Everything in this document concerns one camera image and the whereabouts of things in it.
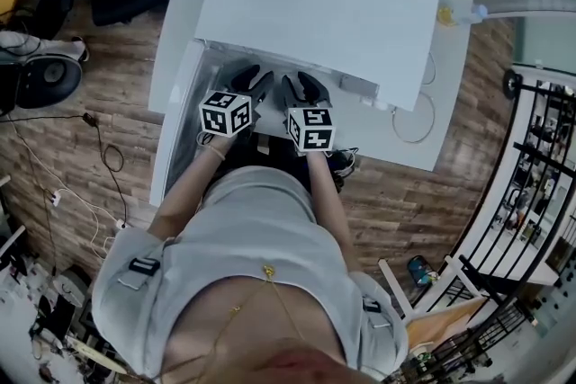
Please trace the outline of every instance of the person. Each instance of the person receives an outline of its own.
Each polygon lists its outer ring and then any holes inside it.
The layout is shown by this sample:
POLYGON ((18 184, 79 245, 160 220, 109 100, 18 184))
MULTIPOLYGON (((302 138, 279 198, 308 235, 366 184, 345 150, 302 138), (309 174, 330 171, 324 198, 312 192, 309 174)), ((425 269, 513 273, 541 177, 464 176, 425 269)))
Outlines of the person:
POLYGON ((307 182, 261 165, 222 175, 233 144, 203 147, 148 232, 119 232, 94 285, 100 333, 162 384, 383 380, 406 329, 362 272, 326 156, 301 159, 307 182))

